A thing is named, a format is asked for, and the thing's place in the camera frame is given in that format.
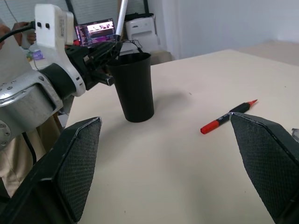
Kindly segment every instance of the person's hand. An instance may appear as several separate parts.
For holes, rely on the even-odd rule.
[[[7,26],[5,26],[3,24],[0,24],[0,36],[3,36],[9,32],[10,32],[10,28],[8,28]],[[0,43],[0,49],[2,49],[3,45],[4,45],[4,41],[2,41]]]
[[[26,25],[28,25],[28,22],[15,23],[14,27],[13,27],[13,30],[22,28]],[[17,41],[18,45],[21,46],[22,45],[22,33],[15,34],[14,37],[15,37],[15,40]],[[35,33],[28,34],[27,35],[27,40],[31,45],[34,44],[34,41],[36,41],[36,34]]]

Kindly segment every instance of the white wall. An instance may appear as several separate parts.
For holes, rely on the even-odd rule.
[[[280,39],[299,42],[299,0],[160,0],[175,58]]]

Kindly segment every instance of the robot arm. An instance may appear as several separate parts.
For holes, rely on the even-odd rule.
[[[122,1],[121,12],[126,11],[127,3]],[[119,24],[123,24],[123,15]],[[37,45],[52,64],[0,84],[0,151],[17,135],[43,124],[63,107],[63,99],[80,97],[97,83],[114,84],[103,69],[119,55],[119,38],[93,48],[65,49],[66,44],[73,44],[73,15],[51,4],[37,4],[35,16]]]

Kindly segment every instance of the person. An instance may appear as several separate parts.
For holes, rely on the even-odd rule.
[[[25,26],[26,22],[16,23],[12,30]],[[0,19],[0,36],[10,29]],[[27,36],[30,44],[36,41],[36,35]],[[0,43],[0,84],[12,82],[27,71],[32,70],[20,46],[22,33],[15,34]],[[37,160],[42,158],[54,145],[60,131],[54,121],[49,118],[43,125],[27,132],[29,140],[36,152]],[[12,197],[33,166],[32,155],[22,135],[17,136],[0,151],[0,177]]]

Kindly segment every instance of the monitor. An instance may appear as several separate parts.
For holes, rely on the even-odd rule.
[[[91,46],[115,40],[113,19],[90,22],[75,27],[80,46]]]

